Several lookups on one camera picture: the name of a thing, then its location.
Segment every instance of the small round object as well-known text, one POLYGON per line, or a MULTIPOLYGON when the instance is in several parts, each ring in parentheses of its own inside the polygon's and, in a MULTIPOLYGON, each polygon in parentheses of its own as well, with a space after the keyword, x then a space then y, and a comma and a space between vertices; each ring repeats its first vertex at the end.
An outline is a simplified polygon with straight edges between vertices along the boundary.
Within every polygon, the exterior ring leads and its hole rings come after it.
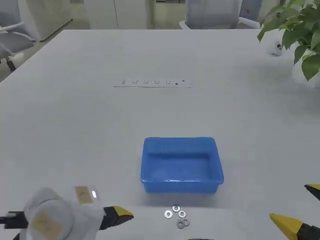
POLYGON ((179 216, 179 218, 184 219, 187 216, 186 211, 180 210, 178 212, 178 216, 179 216))
POLYGON ((180 206, 179 206, 179 205, 173 205, 173 206, 172 206, 172 210, 173 210, 175 213, 177 213, 177 212, 180 211, 180 206))
POLYGON ((164 212, 164 216, 165 216, 166 219, 172 218, 173 215, 174 214, 170 210, 167 210, 167 211, 164 212))
POLYGON ((188 227, 188 226, 190 225, 190 221, 189 221, 188 218, 184 218, 184 219, 183 219, 183 222, 184 222, 184 226, 185 226, 185 227, 188 227))
POLYGON ((185 221, 179 219, 178 221, 176 221, 176 226, 178 227, 178 229, 184 229, 185 228, 185 221))

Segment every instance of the light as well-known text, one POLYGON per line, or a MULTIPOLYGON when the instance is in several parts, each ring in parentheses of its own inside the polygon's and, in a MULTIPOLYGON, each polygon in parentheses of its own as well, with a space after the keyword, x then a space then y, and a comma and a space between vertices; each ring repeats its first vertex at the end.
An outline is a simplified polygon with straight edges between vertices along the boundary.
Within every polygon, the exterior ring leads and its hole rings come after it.
POLYGON ((96 191, 92 191, 92 196, 96 199, 97 198, 97 193, 96 191))

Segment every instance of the white cabinet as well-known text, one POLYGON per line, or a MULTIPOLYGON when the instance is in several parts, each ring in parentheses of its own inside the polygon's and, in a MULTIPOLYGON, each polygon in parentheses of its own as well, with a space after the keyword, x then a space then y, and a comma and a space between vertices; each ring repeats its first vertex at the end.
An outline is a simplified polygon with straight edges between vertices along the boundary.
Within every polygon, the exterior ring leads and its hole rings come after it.
POLYGON ((151 0, 114 0, 114 2, 119 29, 150 28, 151 0))
POLYGON ((72 19, 69 0, 19 0, 19 11, 37 41, 47 39, 72 19))
POLYGON ((91 29, 118 28, 114 0, 84 0, 84 8, 91 29))
POLYGON ((155 0, 84 0, 91 29, 148 29, 155 0))

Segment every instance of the white table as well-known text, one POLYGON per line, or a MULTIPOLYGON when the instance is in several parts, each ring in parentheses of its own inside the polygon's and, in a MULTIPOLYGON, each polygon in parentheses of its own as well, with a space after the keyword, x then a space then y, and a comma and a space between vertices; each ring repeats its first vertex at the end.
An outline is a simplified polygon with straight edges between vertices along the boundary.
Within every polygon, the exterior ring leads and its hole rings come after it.
POLYGON ((320 93, 290 79, 292 52, 266 53, 277 31, 262 44, 257 34, 60 33, 0 83, 0 213, 22 209, 41 186, 59 192, 94 184, 105 205, 140 216, 98 239, 129 239, 132 229, 136 239, 285 239, 269 213, 319 225, 320 202, 304 184, 320 183, 320 93), (113 87, 127 78, 186 79, 193 88, 113 87), (151 136, 214 137, 225 177, 216 195, 146 194, 140 164, 151 136), (179 231, 164 218, 175 203, 193 228, 179 231), (170 224, 172 231, 139 228, 153 223, 170 224))

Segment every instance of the floor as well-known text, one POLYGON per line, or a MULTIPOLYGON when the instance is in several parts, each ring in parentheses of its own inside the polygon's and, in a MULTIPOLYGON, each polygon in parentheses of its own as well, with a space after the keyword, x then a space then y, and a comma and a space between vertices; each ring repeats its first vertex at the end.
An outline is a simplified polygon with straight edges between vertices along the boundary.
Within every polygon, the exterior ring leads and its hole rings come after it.
MULTIPOLYGON (((264 16, 279 0, 263 0, 260 16, 264 16)), ((16 67, 21 66, 32 55, 45 46, 59 32, 64 29, 90 29, 89 22, 86 17, 83 0, 71 0, 73 21, 69 22, 62 29, 54 33, 46 41, 38 43, 35 47, 26 50, 12 58, 16 67)), ((180 29, 179 22, 185 19, 186 6, 183 3, 157 2, 154 5, 154 28, 155 29, 180 29)), ((10 70, 3 60, 0 64, 0 82, 10 75, 10 70)))

